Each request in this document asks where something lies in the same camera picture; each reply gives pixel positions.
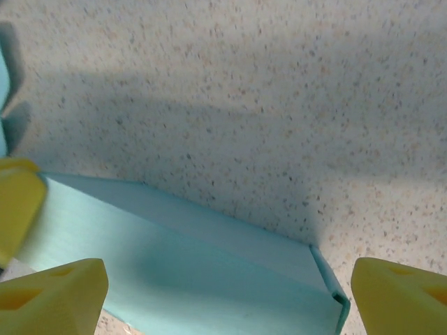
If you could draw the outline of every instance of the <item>granite surface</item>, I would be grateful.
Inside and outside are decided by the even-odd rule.
[[[144,181],[317,244],[349,295],[360,256],[445,274],[446,14],[3,0],[6,135],[45,170]],[[344,333],[364,332],[353,304]]]

